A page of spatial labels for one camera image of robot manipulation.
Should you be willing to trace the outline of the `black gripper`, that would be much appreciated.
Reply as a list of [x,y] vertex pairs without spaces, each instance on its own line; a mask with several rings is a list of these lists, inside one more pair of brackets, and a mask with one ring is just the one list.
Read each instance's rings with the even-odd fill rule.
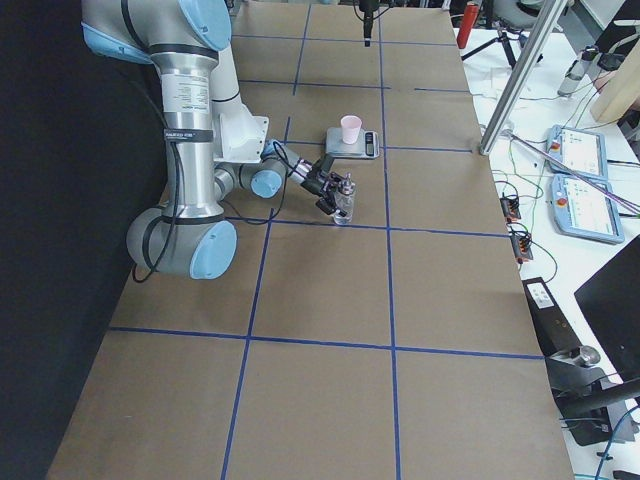
[[312,165],[301,186],[318,197],[315,205],[325,214],[342,215],[342,210],[337,205],[336,191],[343,177],[330,171],[334,160],[331,154],[325,154],[318,159]]
[[356,16],[363,23],[363,40],[364,46],[370,47],[372,40],[373,22],[379,16],[380,1],[379,0],[358,0],[355,2]]

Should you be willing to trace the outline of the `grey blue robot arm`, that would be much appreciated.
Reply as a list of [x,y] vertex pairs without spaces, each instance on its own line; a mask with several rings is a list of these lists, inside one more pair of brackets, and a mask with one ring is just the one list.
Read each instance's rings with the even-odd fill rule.
[[98,55],[153,66],[167,151],[169,198],[131,224],[127,248],[151,272],[215,279],[229,268],[237,232],[223,199],[238,188],[270,198],[288,182],[319,209],[343,215],[340,176],[267,136],[269,121],[241,99],[222,1],[86,1],[84,39]]

